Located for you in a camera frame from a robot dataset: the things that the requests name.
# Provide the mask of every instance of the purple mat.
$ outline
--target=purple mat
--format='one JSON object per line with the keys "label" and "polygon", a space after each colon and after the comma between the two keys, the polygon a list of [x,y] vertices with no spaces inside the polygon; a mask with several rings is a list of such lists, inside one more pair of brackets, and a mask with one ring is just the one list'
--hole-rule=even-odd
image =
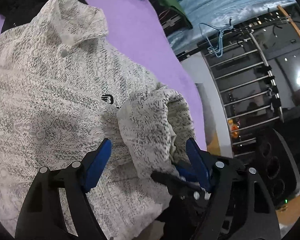
{"label": "purple mat", "polygon": [[[197,143],[206,150],[202,103],[191,78],[182,68],[148,0],[86,0],[103,9],[109,36],[120,52],[143,65],[164,84],[179,91],[190,107]],[[4,18],[0,16],[0,32]]]}

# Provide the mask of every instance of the plastic sheet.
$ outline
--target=plastic sheet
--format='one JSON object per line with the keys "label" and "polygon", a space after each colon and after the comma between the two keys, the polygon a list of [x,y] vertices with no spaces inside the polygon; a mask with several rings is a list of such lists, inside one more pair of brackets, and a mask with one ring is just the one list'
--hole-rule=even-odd
{"label": "plastic sheet", "polygon": [[[181,29],[168,36],[175,54],[183,52],[204,40],[199,23],[223,27],[232,19],[232,24],[244,22],[253,17],[296,3],[295,0],[178,0],[183,7],[193,29]],[[202,32],[208,37],[216,33],[211,27],[201,25]]]}

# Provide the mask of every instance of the green fabric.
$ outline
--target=green fabric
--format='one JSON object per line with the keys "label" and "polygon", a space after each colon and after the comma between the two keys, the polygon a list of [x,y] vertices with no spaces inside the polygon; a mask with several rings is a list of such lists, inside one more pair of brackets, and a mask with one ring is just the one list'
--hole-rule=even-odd
{"label": "green fabric", "polygon": [[193,28],[191,22],[188,20],[183,8],[181,5],[178,3],[177,0],[157,0],[159,4],[167,9],[173,10],[177,12],[184,20],[185,24],[187,27],[190,29]]}

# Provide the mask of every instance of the wooden stick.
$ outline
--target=wooden stick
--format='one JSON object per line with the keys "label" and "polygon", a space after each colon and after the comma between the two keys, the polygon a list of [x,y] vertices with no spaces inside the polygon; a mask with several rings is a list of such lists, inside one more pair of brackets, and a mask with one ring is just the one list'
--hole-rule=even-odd
{"label": "wooden stick", "polygon": [[290,15],[286,12],[285,9],[282,8],[281,5],[278,5],[278,9],[284,14],[285,17],[287,17],[289,19],[289,22],[291,23],[291,25],[293,26],[293,28],[296,30],[297,34],[300,37],[300,29],[298,28],[298,26],[296,25],[296,23],[292,20],[292,18],[290,17]]}

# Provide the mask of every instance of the blue gripper pad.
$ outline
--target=blue gripper pad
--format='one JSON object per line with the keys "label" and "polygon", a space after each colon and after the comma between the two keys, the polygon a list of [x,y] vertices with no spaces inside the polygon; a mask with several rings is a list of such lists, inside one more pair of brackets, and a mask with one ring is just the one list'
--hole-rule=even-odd
{"label": "blue gripper pad", "polygon": [[189,138],[186,142],[186,152],[189,161],[194,169],[200,187],[204,188],[207,192],[210,192],[212,185],[210,182],[210,170],[203,162],[200,156],[200,148],[193,138]]}
{"label": "blue gripper pad", "polygon": [[96,151],[88,152],[82,160],[85,171],[81,178],[81,185],[85,193],[97,186],[111,155],[111,148],[111,141],[104,139]]}

